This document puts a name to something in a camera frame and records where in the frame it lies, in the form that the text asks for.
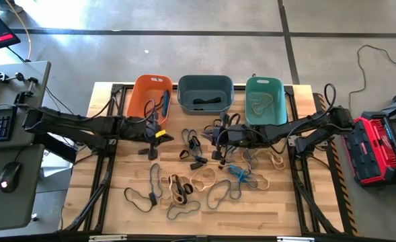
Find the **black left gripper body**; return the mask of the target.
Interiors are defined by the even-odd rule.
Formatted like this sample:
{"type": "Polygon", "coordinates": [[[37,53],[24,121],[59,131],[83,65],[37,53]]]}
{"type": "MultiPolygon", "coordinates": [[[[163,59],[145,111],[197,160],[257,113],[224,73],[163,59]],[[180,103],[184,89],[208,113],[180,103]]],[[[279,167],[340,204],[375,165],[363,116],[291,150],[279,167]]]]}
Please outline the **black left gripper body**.
{"type": "Polygon", "coordinates": [[[161,127],[156,122],[131,116],[121,119],[118,135],[122,140],[151,141],[160,130],[161,127]]]}

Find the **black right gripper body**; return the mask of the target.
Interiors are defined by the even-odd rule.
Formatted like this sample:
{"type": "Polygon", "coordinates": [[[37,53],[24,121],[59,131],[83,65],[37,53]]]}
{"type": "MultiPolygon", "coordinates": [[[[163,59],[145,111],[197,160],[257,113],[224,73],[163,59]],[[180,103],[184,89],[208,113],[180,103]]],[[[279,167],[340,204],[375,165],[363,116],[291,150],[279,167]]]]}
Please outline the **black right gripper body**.
{"type": "Polygon", "coordinates": [[[222,126],[216,127],[218,135],[214,146],[247,146],[252,140],[252,132],[244,124],[234,124],[228,128],[222,126]]]}

